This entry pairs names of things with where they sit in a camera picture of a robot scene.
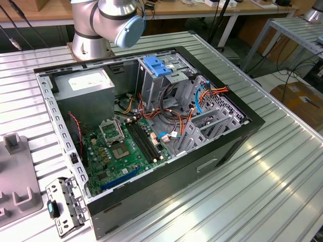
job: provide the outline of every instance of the metal workbench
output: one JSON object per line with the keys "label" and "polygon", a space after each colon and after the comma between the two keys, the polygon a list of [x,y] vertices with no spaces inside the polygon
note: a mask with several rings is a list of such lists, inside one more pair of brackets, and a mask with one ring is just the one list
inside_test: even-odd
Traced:
{"label": "metal workbench", "polygon": [[[195,34],[142,37],[116,54],[182,45],[266,123],[218,170],[100,241],[310,241],[323,224],[323,139]],[[33,69],[73,62],[66,47],[0,55],[0,135],[29,139],[42,199],[70,176]],[[46,206],[0,228],[0,240],[59,241]],[[94,241],[89,221],[64,241]]]}
{"label": "metal workbench", "polygon": [[311,51],[313,54],[318,54],[318,57],[323,58],[323,45],[317,42],[317,38],[323,36],[323,23],[309,23],[301,17],[269,19],[248,53],[246,61],[241,68],[243,71],[245,71],[248,67],[261,42],[271,28],[276,29],[277,33],[272,38],[267,49],[264,51],[264,56],[272,49],[273,45],[281,34],[283,34],[304,47],[303,51],[301,51],[295,58],[296,62],[294,65],[297,64],[297,62],[301,59],[306,49]]}

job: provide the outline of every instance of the green circuit board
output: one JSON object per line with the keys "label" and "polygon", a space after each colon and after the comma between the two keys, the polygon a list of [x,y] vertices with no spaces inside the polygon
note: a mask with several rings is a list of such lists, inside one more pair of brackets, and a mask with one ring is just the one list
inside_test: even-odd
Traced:
{"label": "green circuit board", "polygon": [[[148,131],[147,137],[152,142],[149,134],[153,131],[147,121],[140,119],[138,124]],[[88,188],[93,196],[100,194],[102,186],[110,182],[134,172],[139,175],[171,158],[167,149],[161,144],[162,149],[156,148],[156,151],[163,156],[163,159],[156,163],[148,163],[125,124],[121,124],[121,130],[125,136],[124,141],[113,143],[110,147],[99,128],[83,136],[88,159],[88,166],[85,166],[89,177]],[[110,138],[117,132],[114,126],[109,126],[104,133],[105,137]],[[94,143],[91,141],[93,137],[96,137]]]}

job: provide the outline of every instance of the motherboard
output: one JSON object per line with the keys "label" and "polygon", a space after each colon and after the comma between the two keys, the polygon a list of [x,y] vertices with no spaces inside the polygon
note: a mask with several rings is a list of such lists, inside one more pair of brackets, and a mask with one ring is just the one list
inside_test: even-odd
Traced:
{"label": "motherboard", "polygon": [[93,196],[171,159],[144,119],[129,124],[109,122],[83,139],[84,152],[87,152],[88,188]]}

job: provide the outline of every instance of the blue drive bay latch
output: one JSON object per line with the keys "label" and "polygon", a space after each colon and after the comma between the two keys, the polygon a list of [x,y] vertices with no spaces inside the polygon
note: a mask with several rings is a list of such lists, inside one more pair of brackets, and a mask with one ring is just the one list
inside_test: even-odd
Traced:
{"label": "blue drive bay latch", "polygon": [[165,76],[172,73],[172,70],[167,69],[164,63],[156,56],[147,56],[144,57],[143,60],[157,77]]}

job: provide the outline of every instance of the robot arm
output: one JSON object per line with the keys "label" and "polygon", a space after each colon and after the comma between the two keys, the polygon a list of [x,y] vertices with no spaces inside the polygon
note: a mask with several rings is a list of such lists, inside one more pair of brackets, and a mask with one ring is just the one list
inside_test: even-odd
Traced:
{"label": "robot arm", "polygon": [[317,0],[313,7],[304,15],[304,19],[311,23],[320,23],[323,15],[323,0]]}
{"label": "robot arm", "polygon": [[72,49],[81,60],[107,57],[106,40],[129,48],[144,31],[134,0],[71,0],[71,4],[75,27]]}

